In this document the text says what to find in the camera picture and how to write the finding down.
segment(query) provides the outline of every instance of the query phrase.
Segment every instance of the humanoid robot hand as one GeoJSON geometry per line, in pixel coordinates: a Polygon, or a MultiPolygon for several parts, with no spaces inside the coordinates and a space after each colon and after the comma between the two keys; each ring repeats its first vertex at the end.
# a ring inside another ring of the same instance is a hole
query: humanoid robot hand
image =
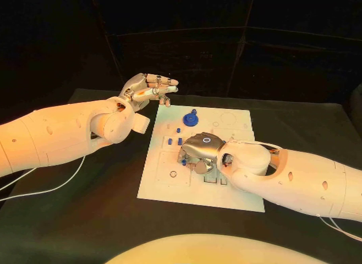
{"type": "Polygon", "coordinates": [[[0,125],[0,176],[84,157],[120,143],[132,130],[145,133],[149,119],[136,112],[150,100],[171,106],[166,93],[176,85],[159,75],[137,74],[120,96],[39,109],[0,125]]]}
{"type": "Polygon", "coordinates": [[[178,162],[198,174],[217,166],[234,187],[300,213],[362,222],[362,170],[332,159],[201,133],[181,146],[178,162]]]}

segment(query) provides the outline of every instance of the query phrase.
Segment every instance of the white robotic arm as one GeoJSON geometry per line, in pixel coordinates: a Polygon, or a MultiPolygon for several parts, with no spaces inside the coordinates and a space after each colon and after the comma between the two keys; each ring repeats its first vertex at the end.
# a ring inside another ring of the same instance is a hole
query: white robotic arm
{"type": "Polygon", "coordinates": [[[119,97],[37,110],[0,125],[0,176],[75,160],[120,143],[130,130],[145,133],[149,119],[136,112],[149,100],[171,106],[165,94],[178,91],[176,85],[159,75],[137,74],[119,97]]]}
{"type": "Polygon", "coordinates": [[[209,173],[215,163],[238,189],[276,204],[313,216],[362,222],[362,170],[271,144],[225,143],[209,133],[196,134],[182,145],[179,162],[194,158],[198,163],[186,165],[196,173],[209,173]],[[271,175],[266,175],[269,166],[276,168],[271,175]]]}

